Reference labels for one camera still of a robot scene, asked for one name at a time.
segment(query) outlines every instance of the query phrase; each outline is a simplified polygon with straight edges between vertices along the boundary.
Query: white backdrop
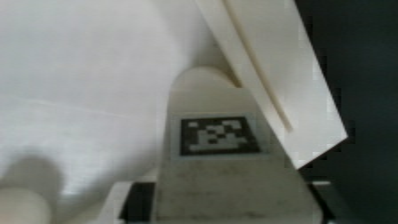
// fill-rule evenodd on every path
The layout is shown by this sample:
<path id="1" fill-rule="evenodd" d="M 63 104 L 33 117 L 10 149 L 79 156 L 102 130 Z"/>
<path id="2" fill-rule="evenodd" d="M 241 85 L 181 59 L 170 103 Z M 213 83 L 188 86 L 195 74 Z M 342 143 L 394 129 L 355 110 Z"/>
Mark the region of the white backdrop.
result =
<path id="1" fill-rule="evenodd" d="M 227 70 L 189 0 L 0 0 L 0 176 L 54 221 L 152 167 L 181 71 Z"/>

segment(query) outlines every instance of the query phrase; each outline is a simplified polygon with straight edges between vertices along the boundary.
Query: white surface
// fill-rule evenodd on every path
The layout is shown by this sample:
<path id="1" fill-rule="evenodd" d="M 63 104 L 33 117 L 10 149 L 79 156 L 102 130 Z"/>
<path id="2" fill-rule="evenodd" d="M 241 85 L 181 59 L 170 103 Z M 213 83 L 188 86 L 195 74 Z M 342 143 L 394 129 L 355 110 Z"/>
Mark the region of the white surface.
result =
<path id="1" fill-rule="evenodd" d="M 63 221 L 154 166 L 173 77 L 227 64 L 189 0 L 0 5 L 0 185 Z"/>
<path id="2" fill-rule="evenodd" d="M 26 189 L 0 189 L 0 224 L 49 224 L 51 210 L 40 195 Z"/>
<path id="3" fill-rule="evenodd" d="M 172 135 L 165 141 L 150 221 L 319 224 L 321 211 L 252 96 L 245 89 L 225 87 L 170 92 L 166 129 Z M 246 116 L 266 153 L 182 156 L 179 119 L 236 116 Z"/>
<path id="4" fill-rule="evenodd" d="M 346 138 L 292 0 L 197 0 L 296 168 Z"/>

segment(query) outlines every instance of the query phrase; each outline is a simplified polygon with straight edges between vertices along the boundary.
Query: qr-like code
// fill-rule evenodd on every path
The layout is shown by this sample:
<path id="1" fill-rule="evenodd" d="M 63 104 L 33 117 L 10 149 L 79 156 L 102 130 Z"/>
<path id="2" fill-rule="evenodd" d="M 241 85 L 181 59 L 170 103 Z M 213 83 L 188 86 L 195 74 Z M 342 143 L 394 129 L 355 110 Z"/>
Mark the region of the qr-like code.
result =
<path id="1" fill-rule="evenodd" d="M 181 155 L 259 152 L 245 117 L 181 120 Z"/>

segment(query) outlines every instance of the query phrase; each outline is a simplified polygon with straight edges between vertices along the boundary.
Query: gray surface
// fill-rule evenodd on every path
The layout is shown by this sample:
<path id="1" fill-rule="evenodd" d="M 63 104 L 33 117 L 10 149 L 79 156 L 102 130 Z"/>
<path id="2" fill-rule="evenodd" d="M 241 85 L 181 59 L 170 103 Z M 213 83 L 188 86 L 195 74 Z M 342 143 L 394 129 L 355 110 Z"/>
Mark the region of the gray surface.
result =
<path id="1" fill-rule="evenodd" d="M 296 0 L 349 141 L 303 169 L 335 184 L 364 223 L 398 223 L 394 0 Z"/>

